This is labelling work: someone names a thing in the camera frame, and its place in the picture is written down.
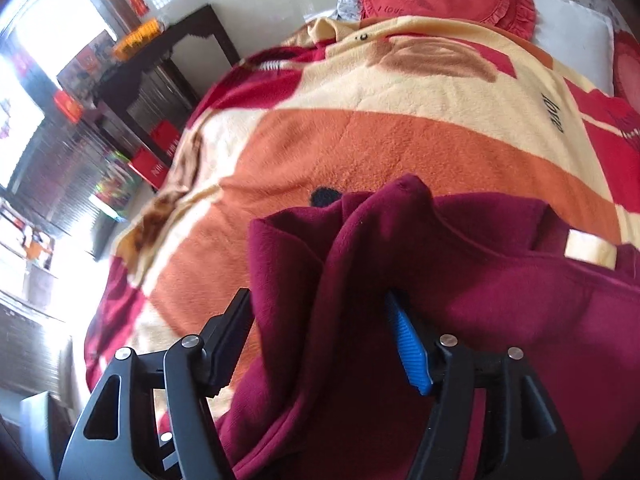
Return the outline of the dark red sweater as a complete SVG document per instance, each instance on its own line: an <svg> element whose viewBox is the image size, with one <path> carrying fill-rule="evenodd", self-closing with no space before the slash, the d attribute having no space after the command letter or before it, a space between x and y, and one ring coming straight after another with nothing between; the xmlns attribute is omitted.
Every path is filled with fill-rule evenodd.
<svg viewBox="0 0 640 480"><path fill-rule="evenodd" d="M431 401L412 388L385 294L478 351L517 346L588 479L639 474L639 253L566 258L540 200L434 197L415 176L326 208L254 220L248 267L262 354L219 437L240 479L401 479Z"/></svg>

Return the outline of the red gift bag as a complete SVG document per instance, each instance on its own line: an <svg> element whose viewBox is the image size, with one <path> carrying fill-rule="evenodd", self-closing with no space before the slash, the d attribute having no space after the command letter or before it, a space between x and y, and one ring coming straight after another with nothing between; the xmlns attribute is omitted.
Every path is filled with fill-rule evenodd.
<svg viewBox="0 0 640 480"><path fill-rule="evenodd" d="M159 148L173 158L181 139L181 131L171 122L163 119L153 128L151 138Z"/></svg>
<svg viewBox="0 0 640 480"><path fill-rule="evenodd" d="M168 174L168 168L146 148L139 148L128 162L128 166L154 190L158 190L164 184Z"/></svg>

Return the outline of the dark wooden side table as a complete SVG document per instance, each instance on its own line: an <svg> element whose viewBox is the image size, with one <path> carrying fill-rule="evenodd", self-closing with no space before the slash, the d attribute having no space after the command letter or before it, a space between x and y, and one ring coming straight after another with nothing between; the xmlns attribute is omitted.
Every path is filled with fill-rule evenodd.
<svg viewBox="0 0 640 480"><path fill-rule="evenodd" d="M171 166L172 156L152 139L151 131L162 120L182 128L200 102L194 88L171 61L174 47L186 38L213 38L229 66L240 62L239 52L214 7L206 4L158 36L141 40L140 49L116 63L93 90L93 103L104 118L123 126L165 167Z"/></svg>

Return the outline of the red orange cream blanket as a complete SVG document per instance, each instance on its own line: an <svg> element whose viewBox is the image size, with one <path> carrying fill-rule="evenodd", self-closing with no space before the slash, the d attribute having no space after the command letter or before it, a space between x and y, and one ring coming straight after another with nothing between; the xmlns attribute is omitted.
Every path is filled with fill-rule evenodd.
<svg viewBox="0 0 640 480"><path fill-rule="evenodd" d="M118 349L172 346L250 291L254 220L405 176L434 197L540 200L570 228L566 258L612 268L620 246L639 252L638 135L626 101L498 29L315 21L235 66L191 118L165 184L116 244L85 342L88 386ZM217 431L262 354L254 322Z"/></svg>

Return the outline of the yellow plastic basket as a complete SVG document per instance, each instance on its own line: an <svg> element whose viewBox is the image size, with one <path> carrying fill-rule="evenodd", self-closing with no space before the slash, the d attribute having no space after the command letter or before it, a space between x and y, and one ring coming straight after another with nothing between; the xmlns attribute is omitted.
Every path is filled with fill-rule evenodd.
<svg viewBox="0 0 640 480"><path fill-rule="evenodd" d="M152 18L122 38L112 49L113 58L126 62L165 30L165 24Z"/></svg>

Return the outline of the white pillow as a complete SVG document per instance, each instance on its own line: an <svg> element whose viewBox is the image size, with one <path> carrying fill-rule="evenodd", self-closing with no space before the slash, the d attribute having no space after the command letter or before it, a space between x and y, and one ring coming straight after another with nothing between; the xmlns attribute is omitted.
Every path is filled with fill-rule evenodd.
<svg viewBox="0 0 640 480"><path fill-rule="evenodd" d="M536 25L532 43L614 94L614 29L604 14L572 0L533 0Z"/></svg>

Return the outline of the right red heart pillow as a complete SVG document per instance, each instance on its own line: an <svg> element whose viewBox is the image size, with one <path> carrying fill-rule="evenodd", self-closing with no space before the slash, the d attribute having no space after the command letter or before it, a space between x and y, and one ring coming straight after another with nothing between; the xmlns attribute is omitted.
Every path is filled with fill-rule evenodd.
<svg viewBox="0 0 640 480"><path fill-rule="evenodd" d="M639 43L629 32L614 36L613 80L615 95L639 108Z"/></svg>

